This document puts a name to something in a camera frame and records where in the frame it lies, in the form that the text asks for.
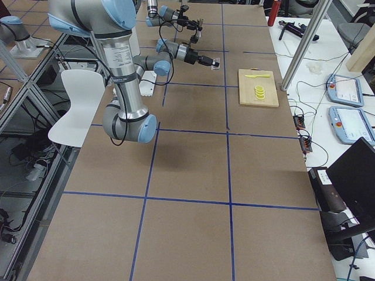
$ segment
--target red bottle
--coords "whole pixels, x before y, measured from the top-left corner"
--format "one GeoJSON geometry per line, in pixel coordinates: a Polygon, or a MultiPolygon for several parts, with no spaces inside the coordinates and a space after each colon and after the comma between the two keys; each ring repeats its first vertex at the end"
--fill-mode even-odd
{"type": "Polygon", "coordinates": [[[274,25],[275,19],[279,12],[280,5],[281,5],[281,0],[274,0],[274,2],[272,3],[271,13],[270,13],[270,16],[268,17],[268,26],[274,25]]]}

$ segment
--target white chair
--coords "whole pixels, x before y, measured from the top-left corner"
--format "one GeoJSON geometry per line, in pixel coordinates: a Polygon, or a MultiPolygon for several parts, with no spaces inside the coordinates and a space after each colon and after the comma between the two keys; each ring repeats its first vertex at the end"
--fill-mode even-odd
{"type": "Polygon", "coordinates": [[[61,78],[70,109],[52,126],[48,138],[54,143],[80,148],[104,94],[103,78],[89,70],[65,70],[61,78]]]}

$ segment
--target printed label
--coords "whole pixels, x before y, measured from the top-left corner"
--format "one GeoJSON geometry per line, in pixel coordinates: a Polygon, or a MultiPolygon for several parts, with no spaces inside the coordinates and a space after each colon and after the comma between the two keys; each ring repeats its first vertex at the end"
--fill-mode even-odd
{"type": "Polygon", "coordinates": [[[108,66],[111,68],[119,68],[133,63],[129,46],[103,49],[108,66]]]}
{"type": "Polygon", "coordinates": [[[324,186],[332,185],[331,180],[328,178],[326,170],[318,170],[319,178],[324,186]]]}

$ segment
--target yellow knife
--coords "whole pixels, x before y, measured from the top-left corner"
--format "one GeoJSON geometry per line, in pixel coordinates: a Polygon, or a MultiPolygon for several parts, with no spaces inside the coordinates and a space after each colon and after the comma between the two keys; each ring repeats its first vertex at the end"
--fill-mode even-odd
{"type": "Polygon", "coordinates": [[[247,74],[245,75],[247,78],[258,78],[258,77],[265,77],[265,78],[270,78],[270,74],[247,74]]]}

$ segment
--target white label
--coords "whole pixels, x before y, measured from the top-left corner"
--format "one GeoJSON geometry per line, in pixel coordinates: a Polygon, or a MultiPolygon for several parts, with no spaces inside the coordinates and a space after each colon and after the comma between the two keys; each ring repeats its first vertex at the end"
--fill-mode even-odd
{"type": "Polygon", "coordinates": [[[348,139],[356,141],[362,136],[365,140],[371,142],[370,133],[366,128],[359,110],[339,108],[337,112],[348,139]]]}
{"type": "Polygon", "coordinates": [[[335,78],[337,97],[346,101],[359,102],[356,80],[340,76],[335,78]]]}
{"type": "Polygon", "coordinates": [[[326,170],[318,170],[319,178],[324,186],[332,185],[330,179],[328,178],[326,170]]]}
{"type": "Polygon", "coordinates": [[[119,68],[133,63],[129,46],[103,49],[108,66],[111,68],[119,68]]]}

